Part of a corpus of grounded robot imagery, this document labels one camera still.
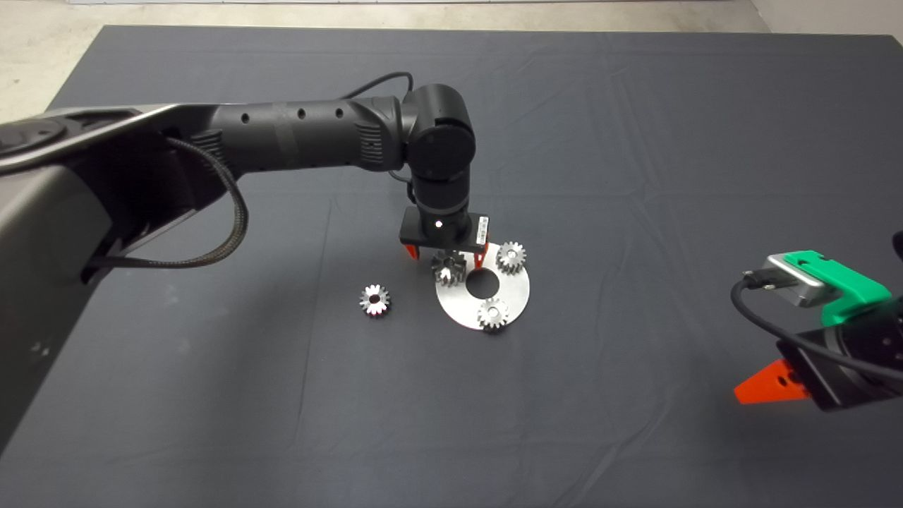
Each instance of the barcode sticker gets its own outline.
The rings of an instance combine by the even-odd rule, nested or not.
[[[489,217],[483,215],[477,225],[477,245],[486,245],[486,235],[489,234]]]

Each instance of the cable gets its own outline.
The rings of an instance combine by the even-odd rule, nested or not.
[[[241,196],[241,191],[235,182],[235,177],[229,169],[222,164],[210,152],[198,148],[191,143],[186,143],[179,139],[171,137],[166,138],[166,142],[173,148],[190,152],[205,161],[207,161],[216,172],[219,180],[223,183],[226,191],[232,196],[232,202],[235,204],[235,222],[232,224],[232,232],[228,238],[223,241],[214,250],[207,254],[203,254],[196,258],[185,259],[184,261],[157,261],[153,259],[125,258],[125,257],[95,257],[89,262],[92,267],[98,268],[197,268],[206,267],[213,263],[219,262],[228,257],[229,254],[235,252],[241,240],[245,238],[247,233],[247,205],[245,199]]]
[[[737,308],[737,311],[740,312],[743,317],[749,319],[749,321],[755,326],[758,326],[762,330],[775,335],[777,338],[783,341],[787,341],[793,344],[803,351],[821,356],[826,360],[837,363],[849,369],[853,369],[854,371],[857,371],[861,374],[867,374],[877,378],[882,378],[884,380],[903,382],[903,372],[898,371],[897,369],[882,367],[872,362],[864,362],[850,356],[835,353],[826,347],[809,342],[797,334],[788,332],[787,330],[774,325],[769,321],[766,321],[765,318],[752,312],[752,310],[749,309],[749,307],[747,307],[745,303],[743,303],[743,290],[751,288],[753,288],[753,286],[750,285],[750,281],[746,278],[739,281],[737,284],[734,284],[734,286],[731,288],[731,302],[733,303],[734,307]]]
[[[394,79],[394,78],[407,78],[407,91],[411,91],[414,89],[414,75],[411,74],[410,72],[406,72],[406,71],[396,71],[396,72],[389,72],[388,74],[384,74],[384,75],[376,78],[375,80],[367,82],[367,83],[361,85],[360,87],[357,87],[356,89],[350,91],[349,93],[341,96],[340,99],[355,98],[358,95],[364,93],[365,91],[372,89],[376,85],[378,85],[380,83],[385,83],[386,81]],[[389,171],[388,173],[389,173],[389,176],[391,176],[392,178],[407,185],[407,199],[410,202],[412,202],[413,204],[417,204],[417,198],[414,197],[414,184],[411,182],[411,179],[404,178],[402,175],[398,174],[395,171]]]
[[[386,81],[392,80],[394,78],[407,78],[407,91],[411,91],[414,89],[414,76],[410,72],[406,71],[396,71],[389,72],[384,76],[380,76],[375,80],[369,81],[360,87],[355,88],[354,90],[348,92],[347,94],[339,97],[339,99],[353,99],[358,95],[364,93],[365,91],[372,89],[376,85],[380,83],[385,83]]]
[[[395,178],[397,181],[399,181],[401,183],[411,183],[410,178],[404,178],[402,175],[396,173],[395,171],[389,171],[389,176],[391,176],[392,178]]]

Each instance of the gear teeth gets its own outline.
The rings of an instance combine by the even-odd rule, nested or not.
[[[433,275],[437,284],[457,286],[464,280],[466,271],[467,261],[460,252],[439,250],[433,255]]]
[[[392,297],[385,286],[372,284],[364,287],[364,290],[360,292],[358,303],[364,310],[364,314],[370,317],[381,317],[386,315],[392,307]]]
[[[496,266],[502,272],[514,275],[524,267],[526,263],[526,250],[516,241],[506,241],[498,248],[496,254]]]
[[[507,305],[498,298],[487,298],[479,306],[477,318],[484,331],[497,332],[508,324]]]

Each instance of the green mount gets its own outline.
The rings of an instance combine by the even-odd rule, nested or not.
[[[788,252],[784,255],[784,261],[842,293],[822,309],[822,324],[825,326],[840,325],[890,300],[890,291],[886,287],[814,250]]]

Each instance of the table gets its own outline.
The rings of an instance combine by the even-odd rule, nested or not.
[[[0,505],[899,503],[903,401],[741,406],[778,353],[728,299],[792,249],[903,289],[892,38],[111,26],[53,106],[326,99],[395,70],[466,99],[471,209],[529,254],[520,319],[486,336],[443,313],[386,175],[250,175],[233,257],[101,285],[0,460]],[[215,245],[230,206],[137,254]],[[379,321],[356,307],[375,282]]]

